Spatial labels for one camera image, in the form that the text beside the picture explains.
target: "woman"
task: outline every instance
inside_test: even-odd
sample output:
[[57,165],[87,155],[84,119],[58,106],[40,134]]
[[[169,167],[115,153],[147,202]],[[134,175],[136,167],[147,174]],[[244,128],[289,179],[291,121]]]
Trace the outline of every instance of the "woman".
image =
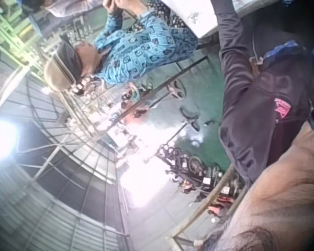
[[[164,21],[140,0],[108,0],[104,6],[108,19],[94,44],[83,42],[73,48],[63,38],[46,64],[44,78],[53,89],[71,88],[89,75],[110,84],[135,81],[156,67],[190,58],[197,47],[198,39],[189,28],[167,15],[163,19],[172,22]],[[139,18],[128,31],[121,30],[122,9]]]

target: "knit hat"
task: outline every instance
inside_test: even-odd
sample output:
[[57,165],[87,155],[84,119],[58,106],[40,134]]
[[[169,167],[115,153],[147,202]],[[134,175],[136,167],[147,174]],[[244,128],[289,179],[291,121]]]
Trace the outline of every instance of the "knit hat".
[[82,73],[81,59],[69,38],[64,35],[61,40],[62,44],[44,67],[47,84],[59,92],[75,85],[81,79]]

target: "hand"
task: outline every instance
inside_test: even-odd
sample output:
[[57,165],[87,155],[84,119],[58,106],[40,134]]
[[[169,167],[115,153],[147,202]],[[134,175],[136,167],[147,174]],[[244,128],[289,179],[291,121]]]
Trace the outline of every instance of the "hand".
[[103,0],[103,6],[110,14],[114,13],[118,9],[115,0]]
[[141,0],[114,0],[114,1],[119,8],[133,12],[137,16],[148,10],[146,6],[142,4]]

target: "pink logo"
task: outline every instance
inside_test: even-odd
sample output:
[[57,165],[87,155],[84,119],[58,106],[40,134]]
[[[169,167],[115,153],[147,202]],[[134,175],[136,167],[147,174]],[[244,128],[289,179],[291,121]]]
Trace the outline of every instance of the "pink logo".
[[283,119],[291,109],[291,105],[288,102],[281,100],[280,98],[276,98],[274,101],[276,102],[275,111],[279,112],[281,118]]

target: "purple jacket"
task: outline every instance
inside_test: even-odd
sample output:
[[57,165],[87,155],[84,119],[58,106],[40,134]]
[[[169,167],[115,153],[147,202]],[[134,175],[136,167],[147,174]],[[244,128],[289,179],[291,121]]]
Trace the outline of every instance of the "purple jacket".
[[306,50],[283,48],[254,77],[243,25],[232,0],[211,0],[225,76],[220,141],[248,185],[290,147],[311,114],[314,69]]

